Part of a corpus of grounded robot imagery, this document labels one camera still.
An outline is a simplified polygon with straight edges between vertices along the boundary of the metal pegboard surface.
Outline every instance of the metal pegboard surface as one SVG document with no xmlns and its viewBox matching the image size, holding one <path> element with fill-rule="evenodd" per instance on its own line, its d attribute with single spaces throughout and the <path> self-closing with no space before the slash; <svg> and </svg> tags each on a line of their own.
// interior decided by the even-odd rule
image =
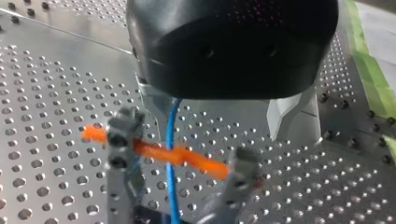
<svg viewBox="0 0 396 224">
<path fill-rule="evenodd" d="M 106 151 L 82 142 L 80 131 L 102 125 L 122 105 L 144 110 L 134 58 L 9 16 L 0 13 L 0 223 L 106 223 Z M 189 150 L 225 162 L 238 146 L 260 152 L 265 184 L 239 223 L 394 222 L 392 167 L 336 142 L 315 143 L 307 127 L 313 116 L 305 113 L 290 140 L 274 143 L 266 108 L 259 101 L 184 101 L 177 114 L 176 138 Z M 146 140 L 157 142 L 150 116 L 144 128 Z M 142 204 L 168 212 L 164 164 L 141 165 Z M 181 217 L 194 221 L 222 183 L 189 167 L 176 174 Z"/>
<path fill-rule="evenodd" d="M 130 51 L 125 2 L 126 0 L 7 0 L 0 3 L 0 9 L 116 49 Z"/>
<path fill-rule="evenodd" d="M 346 14 L 340 13 L 337 33 L 319 74 L 316 89 L 321 102 L 318 103 L 321 128 L 327 139 L 346 150 L 373 160 L 388 161 L 386 157 L 391 155 L 382 135 L 394 137 L 396 128 L 370 111 L 348 45 L 348 22 Z"/>
</svg>

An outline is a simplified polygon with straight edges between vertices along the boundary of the green tape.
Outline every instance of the green tape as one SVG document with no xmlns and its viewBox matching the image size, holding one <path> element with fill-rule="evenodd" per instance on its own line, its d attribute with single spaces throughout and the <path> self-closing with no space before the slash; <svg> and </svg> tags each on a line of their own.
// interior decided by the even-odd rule
<svg viewBox="0 0 396 224">
<path fill-rule="evenodd" d="M 388 148 L 390 150 L 390 154 L 392 154 L 393 160 L 396 163 L 396 139 L 391 138 L 386 135 L 382 135 L 385 139 L 385 142 L 387 142 Z"/>
<path fill-rule="evenodd" d="M 350 18 L 347 29 L 351 53 L 358 67 L 368 104 L 379 117 L 396 117 L 393 91 L 377 60 L 370 56 L 358 8 L 353 0 L 345 0 L 345 4 Z"/>
</svg>

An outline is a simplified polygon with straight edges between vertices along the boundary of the metal bracket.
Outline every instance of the metal bracket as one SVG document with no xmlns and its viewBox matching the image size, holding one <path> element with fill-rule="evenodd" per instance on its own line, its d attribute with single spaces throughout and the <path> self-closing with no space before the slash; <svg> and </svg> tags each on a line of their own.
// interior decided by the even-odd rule
<svg viewBox="0 0 396 224">
<path fill-rule="evenodd" d="M 288 139 L 290 126 L 297 114 L 303 109 L 307 109 L 308 113 L 313 115 L 314 127 L 316 130 L 320 130 L 318 103 L 314 94 L 314 86 L 291 97 L 270 101 L 267 110 L 267 122 L 273 141 Z M 319 139 L 320 132 L 316 132 L 316 134 L 316 139 Z"/>
<path fill-rule="evenodd" d="M 231 171 L 224 190 L 203 208 L 197 224 L 235 223 L 253 191 L 258 162 L 254 153 L 238 148 L 232 155 Z"/>
<path fill-rule="evenodd" d="M 164 142 L 166 138 L 166 121 L 168 121 L 174 98 L 153 88 L 150 84 L 142 82 L 138 77 L 136 79 L 143 104 L 157 120 L 160 140 Z"/>
<path fill-rule="evenodd" d="M 144 187 L 144 179 L 134 154 L 134 136 L 141 136 L 144 116 L 135 107 L 121 108 L 107 122 L 107 220 L 108 223 L 134 223 L 134 206 Z"/>
</svg>

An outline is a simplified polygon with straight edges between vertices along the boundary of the cable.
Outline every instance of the cable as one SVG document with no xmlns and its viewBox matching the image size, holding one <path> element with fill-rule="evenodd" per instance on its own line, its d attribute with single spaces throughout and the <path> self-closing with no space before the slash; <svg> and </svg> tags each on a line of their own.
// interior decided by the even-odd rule
<svg viewBox="0 0 396 224">
<path fill-rule="evenodd" d="M 166 127 L 166 148 L 173 150 L 174 147 L 174 129 L 175 129 L 175 119 L 178 107 L 180 106 L 181 100 L 177 99 L 169 115 L 168 125 Z M 166 175 L 168 181 L 168 194 L 169 194 L 169 205 L 171 209 L 171 224 L 179 224 L 180 218 L 178 214 L 178 204 L 177 204 L 177 190 L 175 184 L 175 171 L 170 162 L 166 163 Z"/>
</svg>

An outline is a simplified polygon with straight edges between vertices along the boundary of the hole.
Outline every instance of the hole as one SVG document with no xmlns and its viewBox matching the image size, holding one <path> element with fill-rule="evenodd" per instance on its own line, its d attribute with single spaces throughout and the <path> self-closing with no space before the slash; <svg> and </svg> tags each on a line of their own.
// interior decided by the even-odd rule
<svg viewBox="0 0 396 224">
<path fill-rule="evenodd" d="M 40 150 L 38 148 L 32 148 L 29 150 L 32 155 L 37 154 Z"/>
<path fill-rule="evenodd" d="M 84 120 L 84 118 L 82 116 L 75 116 L 75 117 L 73 117 L 73 120 L 75 122 L 82 122 Z"/>
<path fill-rule="evenodd" d="M 195 178 L 195 173 L 193 172 L 186 172 L 186 178 L 189 180 L 193 180 Z"/>
<path fill-rule="evenodd" d="M 10 152 L 9 154 L 8 154 L 8 158 L 10 159 L 10 160 L 16 160 L 16 159 L 18 159 L 19 157 L 21 156 L 21 153 L 19 152 L 19 151 L 13 151 L 13 152 Z"/>
<path fill-rule="evenodd" d="M 52 127 L 52 124 L 50 122 L 44 122 L 41 124 L 41 127 L 43 129 L 48 129 L 48 128 Z"/>
<path fill-rule="evenodd" d="M 37 190 L 37 195 L 40 197 L 45 197 L 49 195 L 50 193 L 50 188 L 49 187 L 41 187 Z"/>
<path fill-rule="evenodd" d="M 17 196 L 17 201 L 20 203 L 23 203 L 26 200 L 27 200 L 27 194 L 25 194 L 25 193 L 22 193 Z"/>
<path fill-rule="evenodd" d="M 1 199 L 0 200 L 0 210 L 2 210 L 3 208 L 5 208 L 7 206 L 7 201 L 6 199 Z"/>
<path fill-rule="evenodd" d="M 71 147 L 71 146 L 73 146 L 74 144 L 75 144 L 74 141 L 67 141 L 67 142 L 66 142 L 66 145 L 67 145 L 68 147 Z"/>
<path fill-rule="evenodd" d="M 84 175 L 79 176 L 77 178 L 77 183 L 80 184 L 80 185 L 86 185 L 88 183 L 88 177 L 84 176 Z"/>
<path fill-rule="evenodd" d="M 22 209 L 19 213 L 18 213 L 18 218 L 21 220 L 26 220 L 28 219 L 30 216 L 32 215 L 32 210 L 31 209 Z"/>
<path fill-rule="evenodd" d="M 29 136 L 29 137 L 26 137 L 25 140 L 26 140 L 27 143 L 32 144 L 32 143 L 35 143 L 37 141 L 37 137 L 36 136 Z"/>
<path fill-rule="evenodd" d="M 77 157 L 79 156 L 79 152 L 77 152 L 77 151 L 71 151 L 71 152 L 69 152 L 67 155 L 69 156 L 70 159 L 73 160 L 73 159 L 75 159 L 75 158 L 77 158 Z"/>
<path fill-rule="evenodd" d="M 99 189 L 102 193 L 106 193 L 106 185 L 102 185 Z"/>
<path fill-rule="evenodd" d="M 47 145 L 47 150 L 48 151 L 55 151 L 56 149 L 58 149 L 58 145 L 57 144 L 49 144 L 49 145 Z"/>
<path fill-rule="evenodd" d="M 194 186 L 194 189 L 195 189 L 196 191 L 201 191 L 201 190 L 202 190 L 202 186 L 201 186 L 201 185 L 195 185 L 195 186 Z"/>
<path fill-rule="evenodd" d="M 95 216 L 99 212 L 99 206 L 98 205 L 89 205 L 87 207 L 87 213 L 89 216 Z"/>
<path fill-rule="evenodd" d="M 52 203 L 44 203 L 43 206 L 41 206 L 41 209 L 43 209 L 45 212 L 48 212 L 52 209 Z"/>
<path fill-rule="evenodd" d="M 93 152 L 95 152 L 95 148 L 94 147 L 89 147 L 89 148 L 87 148 L 87 152 L 89 154 L 92 154 Z"/>
<path fill-rule="evenodd" d="M 74 221 L 78 219 L 78 213 L 70 213 L 69 215 L 67 215 L 67 219 L 69 219 L 70 221 Z"/>
<path fill-rule="evenodd" d="M 195 203 L 189 203 L 189 204 L 187 204 L 187 208 L 190 211 L 195 211 L 197 209 L 197 205 Z"/>
<path fill-rule="evenodd" d="M 30 164 L 32 165 L 33 168 L 39 168 L 43 165 L 43 161 L 42 160 L 34 160 Z"/>
<path fill-rule="evenodd" d="M 75 165 L 73 166 L 73 169 L 75 169 L 75 170 L 77 170 L 77 171 L 82 170 L 82 168 L 83 168 L 83 165 L 82 165 L 82 164 L 75 164 Z"/>
<path fill-rule="evenodd" d="M 163 181 L 160 181 L 157 183 L 157 188 L 158 189 L 165 189 L 166 188 L 166 184 Z"/>
<path fill-rule="evenodd" d="M 105 176 L 106 176 L 106 173 L 105 173 L 105 172 L 98 172 L 98 173 L 96 173 L 96 177 L 99 178 L 99 179 L 102 179 L 102 178 L 105 177 Z"/>
<path fill-rule="evenodd" d="M 45 178 L 46 178 L 46 175 L 44 175 L 44 174 L 38 174 L 38 175 L 35 176 L 35 179 L 37 181 L 42 181 Z"/>
<path fill-rule="evenodd" d="M 15 147 L 16 145 L 18 144 L 18 142 L 17 141 L 9 141 L 8 142 L 8 145 L 10 146 L 10 147 Z"/>
<path fill-rule="evenodd" d="M 148 202 L 148 207 L 151 209 L 157 209 L 160 206 L 160 204 L 156 201 L 149 201 Z"/>
<path fill-rule="evenodd" d="M 32 116 L 31 115 L 22 115 L 21 120 L 22 121 L 30 121 L 30 120 L 32 120 Z"/>
<path fill-rule="evenodd" d="M 59 101 L 53 102 L 54 105 L 59 105 L 60 103 L 61 103 L 61 102 L 59 102 Z M 35 108 L 37 108 L 37 109 L 42 109 L 42 108 L 44 108 L 44 107 L 46 107 L 46 104 L 44 104 L 44 103 L 37 103 L 37 104 L 35 104 Z"/>
<path fill-rule="evenodd" d="M 61 131 L 61 134 L 62 134 L 63 136 L 70 135 L 70 133 L 72 133 L 72 131 L 71 131 L 70 129 L 63 129 L 63 130 Z"/>
<path fill-rule="evenodd" d="M 69 187 L 69 183 L 62 182 L 58 185 L 59 189 L 67 189 Z"/>
<path fill-rule="evenodd" d="M 182 198 L 187 198 L 190 195 L 190 192 L 187 189 L 181 189 L 178 192 L 178 195 L 180 195 Z"/>
<path fill-rule="evenodd" d="M 75 201 L 75 199 L 74 199 L 73 196 L 67 195 L 67 196 L 64 196 L 64 197 L 62 198 L 62 204 L 63 204 L 64 206 L 70 206 L 70 205 L 72 205 L 72 204 L 74 203 L 74 201 Z"/>
<path fill-rule="evenodd" d="M 217 184 L 217 182 L 216 182 L 216 180 L 208 179 L 208 180 L 206 180 L 206 184 L 209 187 L 213 187 L 213 186 L 215 186 Z"/>
<path fill-rule="evenodd" d="M 82 192 L 82 197 L 91 198 L 92 197 L 92 191 L 91 190 L 85 190 L 84 192 Z"/>
<path fill-rule="evenodd" d="M 56 168 L 53 173 L 55 176 L 63 176 L 66 170 L 64 168 Z"/>
<path fill-rule="evenodd" d="M 4 123 L 5 124 L 10 124 L 10 123 L 13 123 L 14 122 L 14 119 L 5 119 L 4 120 Z"/>
<path fill-rule="evenodd" d="M 55 115 L 62 115 L 62 114 L 64 114 L 64 110 L 62 110 L 62 109 L 56 109 L 56 110 L 54 110 L 53 111 L 53 113 L 55 114 Z"/>
<path fill-rule="evenodd" d="M 151 171 L 151 174 L 152 174 L 152 175 L 159 175 L 159 174 L 160 174 L 160 171 L 159 171 L 159 170 L 152 170 L 152 171 Z"/>
<path fill-rule="evenodd" d="M 58 219 L 55 217 L 47 219 L 44 224 L 58 224 Z"/>
<path fill-rule="evenodd" d="M 90 160 L 90 164 L 93 167 L 96 167 L 96 166 L 100 165 L 100 163 L 101 163 L 101 161 L 99 159 L 97 159 L 97 158 L 94 158 L 94 159 Z"/>
<path fill-rule="evenodd" d="M 21 166 L 21 165 L 14 165 L 14 166 L 11 168 L 11 170 L 12 170 L 13 172 L 19 172 L 19 171 L 22 170 L 22 166 Z"/>
<path fill-rule="evenodd" d="M 95 109 L 95 106 L 94 105 L 85 105 L 85 108 L 87 110 L 93 110 L 93 109 Z"/>
</svg>

